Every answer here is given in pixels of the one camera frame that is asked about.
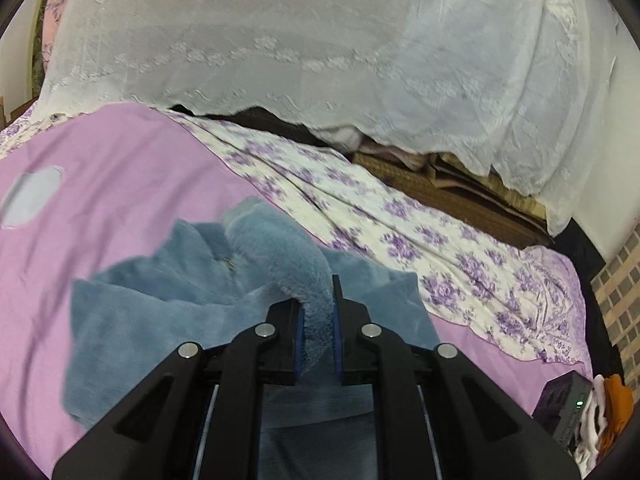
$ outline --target blue towel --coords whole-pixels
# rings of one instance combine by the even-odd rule
[[[90,428],[180,343],[229,343],[263,322],[271,304],[294,297],[304,308],[303,375],[295,388],[268,391],[263,428],[370,413],[370,388],[340,387],[334,374],[332,274],[373,322],[409,344],[438,343],[414,273],[320,247],[289,216],[249,198],[219,224],[178,220],[153,256],[74,283],[65,409]]]

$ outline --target metal screw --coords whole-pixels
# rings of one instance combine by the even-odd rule
[[[198,345],[196,345],[196,343],[183,343],[180,345],[180,348],[178,348],[178,355],[185,359],[194,357],[198,352]]]
[[[276,327],[271,323],[260,323],[260,325],[255,327],[255,335],[260,337],[271,337],[275,333]]]
[[[375,323],[367,323],[360,329],[364,337],[378,337],[382,334],[382,329]]]
[[[438,354],[445,359],[453,359],[458,355],[458,349],[451,343],[443,343],[438,346]]]

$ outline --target orange cloth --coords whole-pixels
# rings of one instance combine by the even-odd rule
[[[604,390],[607,394],[607,407],[604,412],[607,417],[607,429],[600,438],[598,462],[625,429],[634,411],[634,396],[631,389],[622,385],[618,374],[604,379]]]

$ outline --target white lace curtain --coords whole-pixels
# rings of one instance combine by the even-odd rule
[[[261,106],[493,166],[564,228],[602,136],[605,0],[70,0],[36,116]]]

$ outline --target bed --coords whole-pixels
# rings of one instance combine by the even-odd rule
[[[49,53],[60,2],[47,9]],[[32,217],[4,225],[11,236],[3,247],[23,259],[2,277],[5,304],[12,305],[2,346],[19,378],[4,386],[0,412],[47,475],[82,433],[50,394],[62,387],[72,345],[71,279],[149,254],[175,218],[215,219],[245,196],[267,198],[326,245],[424,277],[423,301],[440,338],[463,349],[526,411],[549,379],[571,369],[591,376],[580,281],[571,262],[553,251],[510,248],[384,186],[338,153],[235,124],[142,104],[80,116],[33,113],[0,137],[1,194],[21,175],[43,170],[53,172],[49,181],[57,175],[60,188],[41,197]],[[149,199],[151,188],[162,193]],[[427,259],[440,267],[433,270]],[[516,310],[530,306],[533,313],[519,324],[517,316],[505,317],[514,313],[508,301],[514,286],[523,303]],[[465,304],[457,312],[456,300]],[[33,310],[20,311],[19,304]],[[547,317],[552,305],[558,311]],[[472,319],[473,312],[482,316]],[[543,346],[527,337],[527,322],[546,338]]]

